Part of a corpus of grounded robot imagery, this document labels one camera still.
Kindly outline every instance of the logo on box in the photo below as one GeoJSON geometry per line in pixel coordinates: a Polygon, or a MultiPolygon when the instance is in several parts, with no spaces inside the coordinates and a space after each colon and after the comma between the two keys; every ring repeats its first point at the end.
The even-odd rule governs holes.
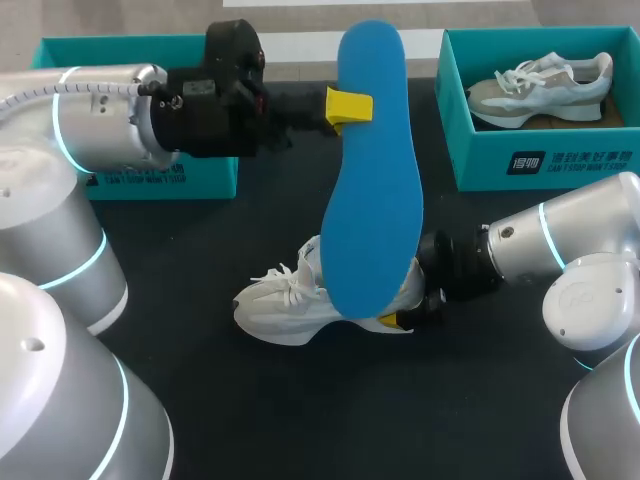
{"type": "Polygon", "coordinates": [[[507,175],[534,175],[540,171],[545,152],[515,152],[511,157],[507,175]]]}

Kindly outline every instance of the shoelace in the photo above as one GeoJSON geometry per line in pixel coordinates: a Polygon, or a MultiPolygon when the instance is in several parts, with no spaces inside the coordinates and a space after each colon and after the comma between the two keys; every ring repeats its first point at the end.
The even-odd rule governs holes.
{"type": "Polygon", "coordinates": [[[284,264],[280,264],[282,272],[277,268],[270,268],[264,277],[252,278],[254,282],[279,282],[280,288],[284,292],[284,306],[299,305],[310,299],[320,298],[318,292],[305,285],[298,283],[298,272],[292,272],[284,264]]]}
{"type": "Polygon", "coordinates": [[[507,70],[504,73],[500,73],[497,70],[494,72],[498,85],[506,94],[513,95],[513,90],[520,93],[521,87],[529,88],[532,83],[536,85],[545,84],[540,74],[535,72],[528,73],[524,70],[529,64],[531,64],[531,60],[522,62],[515,70],[507,70]]]}

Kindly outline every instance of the blue insole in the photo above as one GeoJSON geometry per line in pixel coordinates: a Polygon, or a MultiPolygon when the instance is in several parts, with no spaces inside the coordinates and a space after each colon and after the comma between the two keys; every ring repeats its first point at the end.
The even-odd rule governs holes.
{"type": "Polygon", "coordinates": [[[402,286],[423,219],[400,35],[380,21],[347,31],[338,88],[373,97],[373,121],[346,124],[342,167],[322,222],[322,271],[349,318],[380,314],[402,286]]]}

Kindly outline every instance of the white sneaker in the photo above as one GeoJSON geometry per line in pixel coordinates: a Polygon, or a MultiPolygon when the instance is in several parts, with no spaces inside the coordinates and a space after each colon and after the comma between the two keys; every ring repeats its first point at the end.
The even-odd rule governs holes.
{"type": "Polygon", "coordinates": [[[520,128],[538,114],[595,121],[611,87],[613,59],[602,52],[589,60],[566,60],[552,52],[495,77],[472,86],[467,99],[471,113],[487,123],[520,128]]]}
{"type": "MultiPolygon", "coordinates": [[[[347,319],[334,308],[322,285],[320,236],[298,251],[298,270],[271,269],[257,283],[245,288],[234,299],[236,323],[249,335],[279,345],[304,345],[332,322],[347,320],[377,333],[409,333],[380,323],[378,318],[347,319]]],[[[417,307],[424,296],[424,275],[418,261],[411,262],[409,273],[395,299],[380,315],[417,307]]]]}

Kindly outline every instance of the beige sneaker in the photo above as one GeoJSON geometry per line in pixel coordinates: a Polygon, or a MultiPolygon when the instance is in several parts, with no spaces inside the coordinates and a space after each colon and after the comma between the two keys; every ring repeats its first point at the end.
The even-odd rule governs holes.
{"type": "Polygon", "coordinates": [[[565,60],[552,52],[495,75],[469,89],[469,110],[485,122],[520,128],[538,114],[594,121],[611,88],[613,59],[603,52],[591,60],[565,60]]]}

